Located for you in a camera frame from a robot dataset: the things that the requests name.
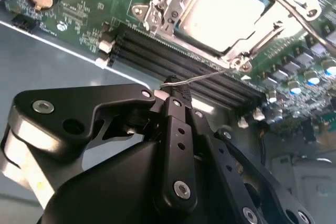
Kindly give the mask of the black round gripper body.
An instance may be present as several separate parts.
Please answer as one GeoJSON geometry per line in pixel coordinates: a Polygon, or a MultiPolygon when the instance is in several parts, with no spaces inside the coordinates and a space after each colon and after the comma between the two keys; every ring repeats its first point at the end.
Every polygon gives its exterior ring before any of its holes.
{"type": "Polygon", "coordinates": [[[44,223],[240,223],[211,159],[191,141],[139,143],[63,184],[44,223]]]}

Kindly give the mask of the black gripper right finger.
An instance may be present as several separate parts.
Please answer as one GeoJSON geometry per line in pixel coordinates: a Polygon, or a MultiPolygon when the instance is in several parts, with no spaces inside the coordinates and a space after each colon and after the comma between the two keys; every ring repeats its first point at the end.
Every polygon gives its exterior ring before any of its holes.
{"type": "Polygon", "coordinates": [[[172,223],[314,223],[312,215],[262,165],[245,156],[224,132],[212,131],[192,108],[190,88],[172,77],[172,95],[187,105],[196,162],[198,204],[172,223]]]}

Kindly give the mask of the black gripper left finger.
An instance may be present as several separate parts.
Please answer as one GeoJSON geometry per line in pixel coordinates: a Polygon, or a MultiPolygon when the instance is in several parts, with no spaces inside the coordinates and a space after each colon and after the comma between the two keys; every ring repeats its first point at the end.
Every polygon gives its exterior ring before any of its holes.
{"type": "Polygon", "coordinates": [[[164,83],[28,90],[12,102],[6,175],[46,208],[72,178],[139,143],[191,141],[187,105],[164,83]]]}

